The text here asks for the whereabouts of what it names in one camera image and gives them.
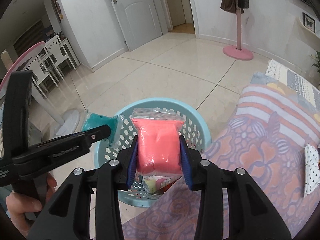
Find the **person's left hand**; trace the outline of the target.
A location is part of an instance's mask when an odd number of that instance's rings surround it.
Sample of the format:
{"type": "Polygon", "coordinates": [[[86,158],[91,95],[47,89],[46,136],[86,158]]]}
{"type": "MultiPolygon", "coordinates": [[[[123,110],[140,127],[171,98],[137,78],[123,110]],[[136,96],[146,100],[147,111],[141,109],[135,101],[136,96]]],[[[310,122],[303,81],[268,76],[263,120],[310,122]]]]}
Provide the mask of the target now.
{"type": "Polygon", "coordinates": [[[31,225],[27,222],[24,214],[26,212],[40,212],[42,210],[41,202],[29,196],[12,191],[6,198],[6,205],[11,222],[24,237],[27,237],[31,225]]]}

